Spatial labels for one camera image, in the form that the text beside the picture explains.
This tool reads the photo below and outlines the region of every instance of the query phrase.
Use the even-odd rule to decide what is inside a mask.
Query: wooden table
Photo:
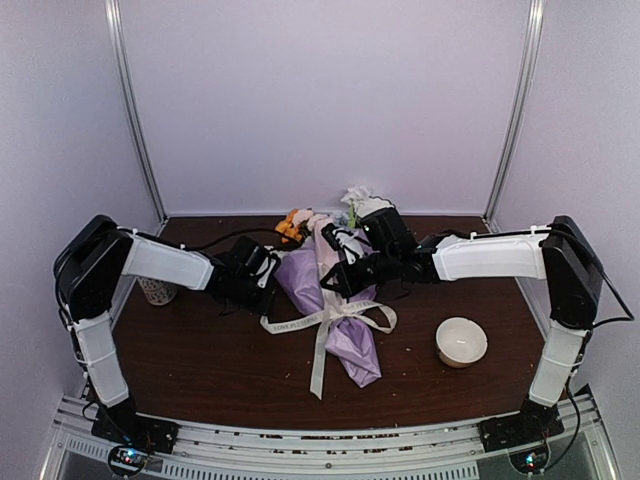
[[[248,227],[272,228],[276,217],[175,218],[163,237],[199,244]],[[482,231],[474,217],[407,217],[422,238],[446,228]],[[270,234],[253,235],[264,243]],[[227,249],[230,242],[219,246]],[[139,410],[194,422],[256,428],[346,429],[455,421],[517,410],[543,347],[513,279],[413,285],[396,299],[397,283],[378,300],[394,308],[398,326],[374,333],[382,378],[360,389],[339,360],[327,356],[324,398],[309,392],[316,328],[272,336],[245,311],[219,316],[203,293],[180,290],[153,307],[136,285],[115,329],[121,365]],[[272,321],[300,315],[284,293]],[[435,331],[448,317],[473,319],[489,338],[486,356],[456,370],[436,357]]]

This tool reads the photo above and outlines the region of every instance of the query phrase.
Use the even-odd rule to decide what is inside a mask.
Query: white ribbon
[[[306,317],[283,323],[269,323],[269,318],[266,316],[263,316],[260,319],[260,325],[262,325],[262,327],[272,335],[304,330],[305,328],[320,324],[318,327],[318,333],[316,334],[316,345],[313,355],[313,368],[311,370],[311,385],[309,386],[309,390],[321,400],[322,385],[324,382],[324,363],[326,357],[325,348],[331,325],[342,318],[351,317],[362,320],[371,328],[375,328],[382,333],[389,334],[393,331],[396,323],[398,322],[396,312],[392,308],[381,303],[373,302],[371,300],[346,303],[346,301],[335,292],[325,289],[322,290],[322,296],[324,297],[325,309],[317,313],[312,313]],[[389,322],[388,327],[382,327],[378,325],[375,320],[372,320],[360,313],[371,308],[379,308],[382,313],[384,313]]]

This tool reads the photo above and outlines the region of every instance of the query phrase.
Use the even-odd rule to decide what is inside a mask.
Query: orange flower
[[[293,216],[296,213],[298,213],[297,208],[291,210],[287,218],[276,225],[276,232],[280,232],[287,237],[295,238],[297,241],[302,242],[304,237],[300,233],[300,229],[293,226]],[[282,237],[282,243],[288,243],[289,241],[289,239]]]

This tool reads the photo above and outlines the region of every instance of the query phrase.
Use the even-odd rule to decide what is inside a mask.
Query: white backdrop
[[[142,127],[169,214],[481,213],[527,0],[127,0]]]

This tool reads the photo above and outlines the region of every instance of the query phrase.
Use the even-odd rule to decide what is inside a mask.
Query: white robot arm
[[[462,278],[529,277],[546,280],[551,329],[533,383],[518,414],[479,424],[486,451],[540,440],[541,432],[563,431],[557,402],[582,361],[598,311],[602,264],[575,222],[566,216],[528,230],[499,234],[447,231],[417,242],[395,207],[386,202],[359,219],[376,252],[336,264],[321,280],[323,288],[349,298],[392,279],[440,283]],[[342,250],[333,225],[322,234]],[[629,318],[631,312],[612,289]]]
[[[177,426],[136,415],[111,333],[111,300],[122,275],[171,282],[255,313],[268,313],[279,258],[248,237],[231,250],[206,256],[95,217],[54,264],[60,316],[70,332],[76,359],[100,406],[96,436],[147,450],[170,452]]]

